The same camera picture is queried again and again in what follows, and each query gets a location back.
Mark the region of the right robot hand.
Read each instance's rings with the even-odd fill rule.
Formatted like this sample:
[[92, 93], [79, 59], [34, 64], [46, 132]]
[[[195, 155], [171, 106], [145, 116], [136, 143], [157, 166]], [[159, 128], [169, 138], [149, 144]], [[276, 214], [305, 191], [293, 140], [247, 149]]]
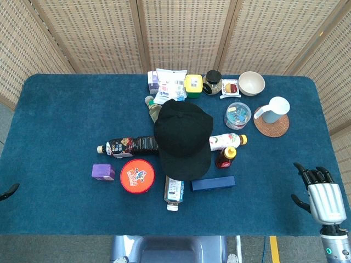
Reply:
[[312, 215], [322, 225], [339, 225], [347, 219], [341, 189], [331, 173], [324, 167], [307, 169], [299, 163], [293, 164], [299, 171], [309, 203], [301, 201], [292, 194], [293, 202]]

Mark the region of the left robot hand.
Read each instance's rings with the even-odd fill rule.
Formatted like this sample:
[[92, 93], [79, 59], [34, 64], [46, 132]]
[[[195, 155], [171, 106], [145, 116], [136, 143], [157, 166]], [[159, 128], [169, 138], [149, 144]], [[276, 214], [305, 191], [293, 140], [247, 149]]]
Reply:
[[19, 186], [20, 186], [20, 184], [13, 184], [7, 191], [1, 193], [0, 201], [4, 201], [7, 198], [9, 198], [10, 196], [12, 196], [17, 191]]

